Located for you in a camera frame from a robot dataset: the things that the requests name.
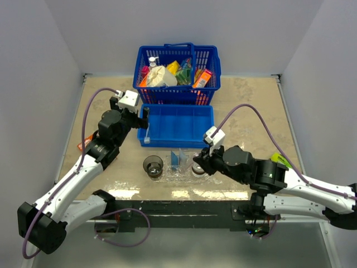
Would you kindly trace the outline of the dark brown banded cup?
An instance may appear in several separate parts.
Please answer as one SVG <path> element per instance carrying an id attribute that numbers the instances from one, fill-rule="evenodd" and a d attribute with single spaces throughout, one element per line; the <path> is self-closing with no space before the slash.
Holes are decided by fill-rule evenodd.
<path id="1" fill-rule="evenodd" d="M 157 155 L 151 155 L 143 161 L 143 169 L 154 181 L 160 180 L 163 173 L 163 160 Z"/>

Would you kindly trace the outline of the clear blue banded cup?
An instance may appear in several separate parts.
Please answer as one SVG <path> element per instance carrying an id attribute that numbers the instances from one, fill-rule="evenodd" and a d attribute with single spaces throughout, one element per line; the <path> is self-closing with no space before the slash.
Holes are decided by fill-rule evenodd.
<path id="1" fill-rule="evenodd" d="M 192 172 L 192 175 L 196 178 L 203 178 L 203 177 L 207 176 L 207 173 L 197 163 L 193 163 L 191 165 L 191 172 Z"/>

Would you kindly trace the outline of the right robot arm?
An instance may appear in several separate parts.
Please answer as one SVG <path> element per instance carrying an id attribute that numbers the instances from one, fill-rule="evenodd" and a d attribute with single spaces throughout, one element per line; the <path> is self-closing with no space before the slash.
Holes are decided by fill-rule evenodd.
<path id="1" fill-rule="evenodd" d="M 193 157 L 204 172 L 219 172 L 254 191 L 242 209 L 254 219 L 281 214 L 320 218 L 332 226 L 356 229 L 356 184 L 335 185 L 308 176 L 271 160 L 255 159 L 239 146 L 208 147 Z"/>

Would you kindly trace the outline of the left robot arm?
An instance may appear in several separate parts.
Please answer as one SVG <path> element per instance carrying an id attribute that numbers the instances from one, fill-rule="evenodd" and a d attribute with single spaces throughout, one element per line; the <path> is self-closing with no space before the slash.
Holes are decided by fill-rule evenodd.
<path id="1" fill-rule="evenodd" d="M 51 254 L 63 243 L 70 227 L 92 217 L 112 218 L 114 197 L 98 190 L 77 211 L 68 207 L 78 194 L 100 175 L 119 155 L 119 148 L 133 128 L 148 128 L 148 112 L 141 118 L 137 105 L 139 96 L 128 91 L 125 96 L 111 97 L 110 110 L 102 114 L 98 129 L 72 169 L 43 197 L 30 204 L 24 202 L 17 210 L 18 231 L 24 239 L 23 256 L 30 242 L 39 251 Z"/>

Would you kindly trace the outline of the white orange toothpaste tube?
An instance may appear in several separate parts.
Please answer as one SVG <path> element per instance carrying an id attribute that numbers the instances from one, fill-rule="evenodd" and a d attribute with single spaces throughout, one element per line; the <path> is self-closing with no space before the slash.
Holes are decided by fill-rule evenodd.
<path id="1" fill-rule="evenodd" d="M 187 167 L 188 157 L 185 154 L 185 151 L 182 149 L 179 149 L 178 161 L 179 161 L 180 170 L 184 171 Z"/>

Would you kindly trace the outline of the pink toothbrush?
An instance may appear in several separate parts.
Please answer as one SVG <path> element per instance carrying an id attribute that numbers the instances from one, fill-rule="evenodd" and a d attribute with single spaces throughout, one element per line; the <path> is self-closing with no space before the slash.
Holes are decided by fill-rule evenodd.
<path id="1" fill-rule="evenodd" d="M 192 163 L 186 163 L 185 165 L 180 166 L 180 172 L 185 173 L 192 169 Z"/>

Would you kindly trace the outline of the clear small textured tray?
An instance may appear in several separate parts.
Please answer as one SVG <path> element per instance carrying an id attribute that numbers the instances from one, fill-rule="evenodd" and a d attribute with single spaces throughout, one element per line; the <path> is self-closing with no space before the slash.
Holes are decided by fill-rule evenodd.
<path id="1" fill-rule="evenodd" d="M 188 157 L 188 163 L 193 163 L 192 157 Z M 161 180 L 166 183 L 193 183 L 196 179 L 192 175 L 191 170 L 185 173 L 180 172 L 180 167 L 177 171 L 171 170 L 171 157 L 166 156 L 163 159 L 164 167 L 163 167 L 163 174 Z"/>

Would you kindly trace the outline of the white-blue toothbrush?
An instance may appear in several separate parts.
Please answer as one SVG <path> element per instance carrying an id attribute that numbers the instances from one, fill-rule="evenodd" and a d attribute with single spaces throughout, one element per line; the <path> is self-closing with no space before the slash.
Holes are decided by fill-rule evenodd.
<path id="1" fill-rule="evenodd" d="M 148 127 L 146 129 L 146 134 L 144 137 L 144 144 L 149 144 L 151 142 L 151 138 L 149 137 L 149 130 L 150 130 L 150 124 L 148 124 Z"/>

